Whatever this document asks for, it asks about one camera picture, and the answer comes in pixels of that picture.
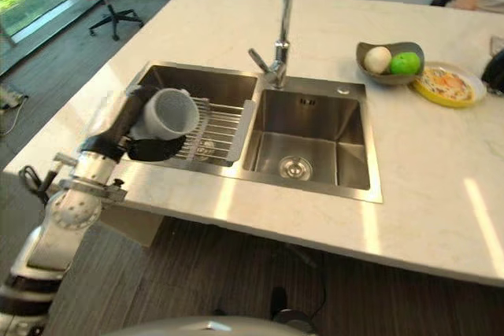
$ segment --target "sink drain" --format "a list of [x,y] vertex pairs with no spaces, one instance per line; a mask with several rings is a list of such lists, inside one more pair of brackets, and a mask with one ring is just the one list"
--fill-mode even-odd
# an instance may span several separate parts
[[209,160],[209,157],[202,157],[201,155],[198,154],[204,154],[204,155],[213,155],[215,152],[215,143],[212,141],[203,141],[198,148],[196,149],[196,156],[195,160],[197,161],[207,161]]
[[286,179],[308,181],[312,177],[312,165],[304,157],[285,157],[278,164],[280,176]]

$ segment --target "yellow plate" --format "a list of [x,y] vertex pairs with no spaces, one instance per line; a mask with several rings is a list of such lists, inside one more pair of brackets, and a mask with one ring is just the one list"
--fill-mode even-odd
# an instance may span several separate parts
[[416,79],[413,82],[413,88],[418,91],[419,94],[430,100],[431,102],[434,102],[439,105],[443,106],[448,106],[450,108],[465,108],[466,106],[471,106],[476,104],[478,101],[480,101],[482,98],[485,97],[487,94],[487,88],[485,85],[481,82],[480,79],[478,79],[476,76],[471,74],[470,72],[467,72],[466,70],[463,70],[462,68],[459,68],[454,65],[450,65],[449,63],[443,63],[443,62],[425,62],[425,69],[428,68],[440,68],[446,72],[451,72],[456,74],[457,76],[460,77],[460,79],[464,80],[464,82],[469,85],[472,89],[472,100],[463,100],[463,101],[456,101],[456,100],[450,100],[449,98],[445,98],[443,96],[440,96],[439,94],[435,94],[434,92],[431,92],[428,88],[426,88],[420,80]]

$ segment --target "faucet handle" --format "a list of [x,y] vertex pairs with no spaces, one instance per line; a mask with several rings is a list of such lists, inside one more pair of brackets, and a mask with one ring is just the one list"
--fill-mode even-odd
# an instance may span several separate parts
[[255,49],[250,48],[249,49],[249,55],[254,60],[254,62],[256,63],[256,65],[259,66],[259,68],[265,74],[271,73],[271,70],[269,69],[268,65],[263,61],[263,59],[261,58],[261,56],[259,55],[259,53],[257,51],[255,51]]

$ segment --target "food on plate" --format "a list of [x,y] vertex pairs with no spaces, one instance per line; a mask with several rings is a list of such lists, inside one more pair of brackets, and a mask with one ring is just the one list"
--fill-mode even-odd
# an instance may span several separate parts
[[364,57],[364,67],[373,74],[382,74],[391,63],[392,54],[385,46],[376,46]]
[[471,86],[457,74],[442,68],[426,68],[419,81],[425,89],[449,100],[467,102],[474,97]]
[[399,53],[391,60],[391,73],[402,75],[414,75],[420,69],[420,57],[412,51]]

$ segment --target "gray carpet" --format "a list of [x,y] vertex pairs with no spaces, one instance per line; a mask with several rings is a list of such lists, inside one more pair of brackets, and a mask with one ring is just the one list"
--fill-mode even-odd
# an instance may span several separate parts
[[[111,0],[114,8],[134,8],[144,20],[150,20],[168,0]],[[88,28],[106,14],[98,6],[61,33],[28,61],[2,77],[7,83],[29,96],[15,129],[0,138],[0,169],[30,141],[42,126],[139,30],[137,23],[120,22],[119,41],[113,41],[111,24],[96,29],[91,37]],[[9,111],[0,121],[5,131],[13,121]]]
[[[163,2],[117,0],[117,8],[133,6],[147,19]],[[100,12],[11,75],[31,95],[31,104],[15,133],[0,144],[4,165],[136,32],[135,25],[123,24],[121,42],[110,39],[107,27],[89,37],[86,27]],[[16,176],[0,175],[0,277],[38,224],[41,208]],[[314,318],[325,336],[502,335],[502,289],[302,250],[326,278],[327,302]],[[321,302],[319,270],[282,243],[166,218],[153,246],[144,249],[95,225],[61,285],[45,334],[95,336],[155,319],[207,315],[217,307],[266,318],[274,286],[287,288],[292,308],[311,313]]]

